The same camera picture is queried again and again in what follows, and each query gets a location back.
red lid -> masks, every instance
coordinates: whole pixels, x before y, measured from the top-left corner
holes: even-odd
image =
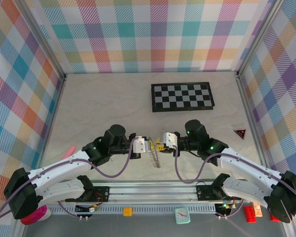
[[[40,220],[47,212],[47,206],[41,206],[40,208],[36,209],[32,214],[28,215],[21,219],[21,223],[23,225],[30,225],[35,223],[36,221]]]

pink object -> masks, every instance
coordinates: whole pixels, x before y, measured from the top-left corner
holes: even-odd
[[[21,223],[23,225],[30,225],[35,223],[36,221],[43,221],[50,217],[51,211],[47,208],[46,205],[41,206],[36,209],[35,212],[21,219]]]
[[[64,156],[61,159],[66,159],[69,156],[71,156],[75,151],[75,146],[72,146],[69,148],[69,150],[64,154]]]
[[[75,146],[70,147],[69,150],[64,154],[64,156],[61,159],[68,158],[74,153],[74,151],[75,151]],[[23,225],[30,225],[37,221],[46,220],[48,217],[50,217],[50,215],[51,215],[51,211],[48,209],[46,205],[44,205],[36,209],[32,214],[28,215],[27,217],[22,218],[21,223]]]

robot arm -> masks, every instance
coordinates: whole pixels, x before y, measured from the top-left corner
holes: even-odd
[[[178,149],[181,151],[197,151],[198,156],[215,166],[240,175],[247,181],[237,180],[228,174],[220,174],[212,183],[213,193],[219,197],[239,197],[257,202],[267,208],[276,218],[290,223],[296,215],[296,175],[290,171],[284,174],[265,168],[239,155],[227,144],[210,138],[205,127],[198,120],[185,124],[186,137],[178,132],[166,133],[164,143],[166,152]]]
[[[191,120],[185,124],[187,136],[181,137],[178,132],[163,135],[163,152],[197,151],[203,160],[213,157],[209,162],[215,166],[236,173],[247,181],[237,180],[230,175],[220,174],[212,183],[212,189],[219,197],[239,197],[257,202],[283,222],[291,222],[296,215],[296,195],[280,182],[270,177],[276,177],[296,191],[296,175],[287,171],[267,169],[249,159],[237,154],[227,144],[210,138],[205,127],[198,120]],[[21,219],[34,212],[39,206],[67,198],[89,197],[93,192],[93,185],[86,176],[81,176],[90,170],[90,164],[95,168],[110,160],[112,155],[130,154],[130,159],[140,158],[140,153],[149,152],[150,141],[146,137],[138,137],[135,133],[125,137],[125,129],[121,125],[113,125],[103,137],[87,144],[71,157],[50,166],[25,172],[23,168],[16,170],[10,178],[4,195],[8,199],[14,192],[28,182],[9,202],[15,219]]]
[[[95,139],[67,159],[29,172],[23,168],[16,170],[3,191],[7,199],[15,195],[9,202],[13,217],[24,218],[39,206],[54,201],[79,198],[81,195],[89,197],[93,193],[93,185],[83,174],[91,169],[91,165],[97,168],[116,154],[129,154],[129,159],[137,159],[141,157],[140,153],[150,151],[151,144],[146,137],[133,133],[127,140],[125,133],[121,125],[112,125],[103,137]]]

red triangle sign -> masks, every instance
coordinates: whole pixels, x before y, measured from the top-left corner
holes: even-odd
[[[241,129],[241,130],[234,130],[235,133],[238,134],[239,137],[241,137],[242,139],[245,139],[245,135],[246,135],[246,130],[245,129]]]

yellow object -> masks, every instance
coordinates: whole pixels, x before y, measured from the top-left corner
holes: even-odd
[[[132,216],[133,209],[131,207],[124,207],[124,216]]]
[[[256,217],[262,217],[263,215],[262,215],[262,209],[260,204],[253,202],[252,205],[253,205],[253,209],[255,211]]]
[[[159,144],[157,144],[156,145],[156,149],[160,152],[160,151],[164,151],[165,150],[165,148],[164,148],[164,145],[159,145]]]
[[[160,138],[157,140],[156,145],[153,143],[152,140],[150,140],[151,142],[151,149],[153,149],[154,147],[156,147],[157,151],[164,151],[164,144],[160,144]]]

